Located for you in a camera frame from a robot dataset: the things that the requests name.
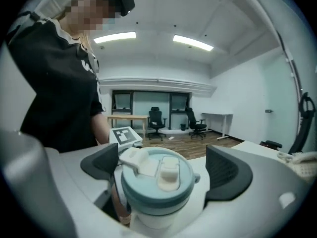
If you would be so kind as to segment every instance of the office chair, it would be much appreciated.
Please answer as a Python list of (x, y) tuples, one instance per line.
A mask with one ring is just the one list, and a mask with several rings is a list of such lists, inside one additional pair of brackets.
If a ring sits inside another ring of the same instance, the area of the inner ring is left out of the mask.
[(164, 118), (164, 124), (162, 123), (162, 111), (157, 107), (152, 107), (149, 111), (150, 117), (148, 118), (149, 127), (155, 129), (155, 132), (148, 133), (149, 140), (151, 140), (150, 135), (158, 136), (161, 141), (163, 141), (162, 135), (166, 137), (166, 134), (160, 133), (159, 129), (165, 128), (167, 118)]
[[(304, 101), (306, 102), (306, 110), (304, 110)], [(310, 102), (312, 104), (313, 109), (309, 110), (308, 108), (308, 102)], [(312, 99), (310, 97), (308, 97), (308, 93), (304, 93), (301, 101), (299, 103), (299, 111), (301, 113), (301, 118), (302, 118), (302, 125), (301, 128), (299, 130), (298, 135), (295, 138), (295, 141), (291, 147), (291, 149), (288, 151), (288, 154), (293, 154), (293, 153), (298, 153), (301, 152), (307, 137), (308, 137), (308, 133), (309, 130), (311, 128), (312, 125), (312, 121), (314, 118), (314, 114), (316, 112), (316, 108), (315, 105), (312, 101)], [(261, 142), (260, 145), (266, 146), (268, 148), (274, 149), (274, 150), (278, 150), (278, 148), (282, 148), (283, 146), (279, 143), (267, 140), (266, 142)]]
[(204, 139), (204, 137), (206, 137), (206, 134), (204, 132), (202, 132), (202, 129), (205, 129), (207, 127), (206, 124), (203, 124), (203, 121), (205, 121), (205, 119), (200, 119), (200, 124), (197, 124), (199, 121), (196, 121), (194, 112), (192, 108), (187, 108), (186, 109), (186, 114), (189, 120), (189, 127), (191, 129), (193, 129), (193, 132), (190, 132), (189, 135), (192, 135), (190, 138), (193, 138), (194, 136), (196, 137), (201, 137), (202, 140)]

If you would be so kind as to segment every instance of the black t-shirt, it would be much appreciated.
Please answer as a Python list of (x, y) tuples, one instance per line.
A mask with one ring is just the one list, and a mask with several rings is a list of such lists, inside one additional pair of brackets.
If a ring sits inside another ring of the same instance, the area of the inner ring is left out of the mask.
[(36, 92), (21, 131), (61, 153), (96, 146), (91, 117), (104, 108), (80, 41), (63, 31), (57, 20), (45, 19), (18, 34), (9, 50)]

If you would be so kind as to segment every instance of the wooden floor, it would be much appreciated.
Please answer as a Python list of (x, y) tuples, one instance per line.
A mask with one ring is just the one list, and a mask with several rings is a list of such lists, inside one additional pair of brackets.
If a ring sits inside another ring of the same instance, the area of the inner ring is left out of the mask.
[(190, 138), (190, 135), (186, 134), (167, 134), (166, 137), (163, 137), (163, 141), (159, 138), (148, 138), (143, 140), (143, 147), (149, 146), (162, 146), (164, 148), (173, 150), (186, 159), (195, 159), (199, 157), (203, 157), (206, 155), (206, 146), (207, 145), (217, 145), (217, 146), (225, 146), (225, 147), (233, 147), (240, 142), (225, 138), (221, 140), (217, 140), (220, 137), (219, 134), (213, 132), (207, 132), (206, 137), (201, 140), (200, 137), (194, 137), (193, 139)]

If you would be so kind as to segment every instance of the white table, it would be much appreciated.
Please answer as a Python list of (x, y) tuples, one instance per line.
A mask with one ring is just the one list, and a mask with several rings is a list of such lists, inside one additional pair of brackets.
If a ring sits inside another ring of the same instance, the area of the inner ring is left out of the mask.
[(252, 143), (250, 141), (244, 141), (236, 146), (233, 146), (232, 149), (236, 149), (239, 151), (247, 152), (247, 153), (252, 153), (260, 156), (264, 156), (267, 158), (275, 159), (278, 161), (283, 162), (277, 154), (279, 151), (261, 146), (259, 144)]
[(233, 115), (233, 112), (229, 109), (224, 109), (224, 108), (218, 108), (218, 109), (213, 109), (213, 110), (208, 110), (208, 112), (202, 113), (202, 115), (209, 116), (209, 115), (221, 115), (223, 116), (222, 120), (222, 136), (218, 137), (217, 140), (221, 140), (224, 138), (227, 138), (228, 136), (225, 135), (225, 130), (227, 127), (227, 116)]

